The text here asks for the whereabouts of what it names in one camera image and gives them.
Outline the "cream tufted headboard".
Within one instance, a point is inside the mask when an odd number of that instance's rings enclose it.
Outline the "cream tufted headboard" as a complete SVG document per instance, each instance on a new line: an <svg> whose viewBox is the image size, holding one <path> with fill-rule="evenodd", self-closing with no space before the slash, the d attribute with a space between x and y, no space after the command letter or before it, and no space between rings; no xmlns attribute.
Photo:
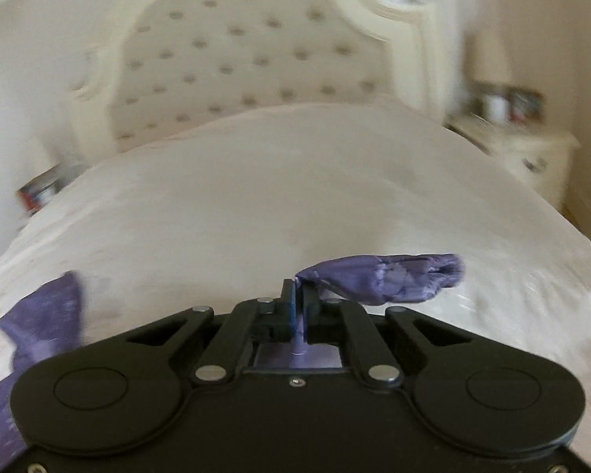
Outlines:
<svg viewBox="0 0 591 473"><path fill-rule="evenodd" d="M257 107L379 95L442 121L437 6L388 0L115 0L69 99L86 164Z"/></svg>

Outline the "cream right nightstand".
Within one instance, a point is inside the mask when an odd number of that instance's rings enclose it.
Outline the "cream right nightstand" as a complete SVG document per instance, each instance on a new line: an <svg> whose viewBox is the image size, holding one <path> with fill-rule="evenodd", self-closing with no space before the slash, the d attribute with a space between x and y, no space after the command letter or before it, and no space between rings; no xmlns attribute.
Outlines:
<svg viewBox="0 0 591 473"><path fill-rule="evenodd" d="M506 171L562 210L573 156L580 147L568 130L547 124L491 124L479 116L451 116L447 127L493 157Z"/></svg>

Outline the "red box on nightstand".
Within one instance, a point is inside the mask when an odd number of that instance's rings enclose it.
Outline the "red box on nightstand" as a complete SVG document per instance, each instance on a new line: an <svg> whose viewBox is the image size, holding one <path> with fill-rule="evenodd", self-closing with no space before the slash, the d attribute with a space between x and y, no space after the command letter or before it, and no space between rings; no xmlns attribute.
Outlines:
<svg viewBox="0 0 591 473"><path fill-rule="evenodd" d="M75 164L68 167L55 164L30 179L15 191L25 214L28 217L37 214L87 169L85 164Z"/></svg>

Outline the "purple patterned garment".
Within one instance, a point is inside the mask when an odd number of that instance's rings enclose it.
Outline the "purple patterned garment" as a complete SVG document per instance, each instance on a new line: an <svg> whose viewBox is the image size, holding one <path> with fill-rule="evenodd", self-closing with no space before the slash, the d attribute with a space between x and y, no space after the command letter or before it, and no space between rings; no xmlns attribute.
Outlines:
<svg viewBox="0 0 591 473"><path fill-rule="evenodd" d="M294 280L310 283L318 292L379 306L428 301L457 286L463 274L462 259L455 254L357 255L307 267ZM11 372L0 380L0 472L26 449L9 406L13 386L37 363L82 346L82 314L82 286L78 275L68 271L0 318L0 330L15 346Z"/></svg>

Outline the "white lamp right side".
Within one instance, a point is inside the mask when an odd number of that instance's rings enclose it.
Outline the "white lamp right side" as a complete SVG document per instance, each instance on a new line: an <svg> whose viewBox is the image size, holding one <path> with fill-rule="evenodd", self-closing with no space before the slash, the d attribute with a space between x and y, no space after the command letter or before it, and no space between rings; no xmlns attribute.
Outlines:
<svg viewBox="0 0 591 473"><path fill-rule="evenodd" d="M513 82L513 70L501 39L492 29L479 29L466 44L468 79L484 86L505 87Z"/></svg>

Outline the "white satin bedspread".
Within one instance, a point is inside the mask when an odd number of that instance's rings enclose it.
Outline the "white satin bedspread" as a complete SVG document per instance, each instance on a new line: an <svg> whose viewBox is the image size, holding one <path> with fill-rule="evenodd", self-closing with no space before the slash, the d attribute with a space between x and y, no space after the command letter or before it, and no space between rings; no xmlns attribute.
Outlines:
<svg viewBox="0 0 591 473"><path fill-rule="evenodd" d="M433 253L464 278L420 310L570 369L591 465L591 242L396 101L257 109L103 161L0 257L0 317L71 270L93 343L194 304L226 313L335 257ZM0 331L0 380L12 353Z"/></svg>

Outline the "framed photo on nightstand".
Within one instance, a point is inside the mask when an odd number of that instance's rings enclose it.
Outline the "framed photo on nightstand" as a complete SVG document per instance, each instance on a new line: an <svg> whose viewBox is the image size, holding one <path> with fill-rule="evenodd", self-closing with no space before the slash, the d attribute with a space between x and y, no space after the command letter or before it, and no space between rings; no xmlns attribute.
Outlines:
<svg viewBox="0 0 591 473"><path fill-rule="evenodd" d="M546 98L541 92L510 87L507 89L508 120L513 124L543 123L546 117Z"/></svg>

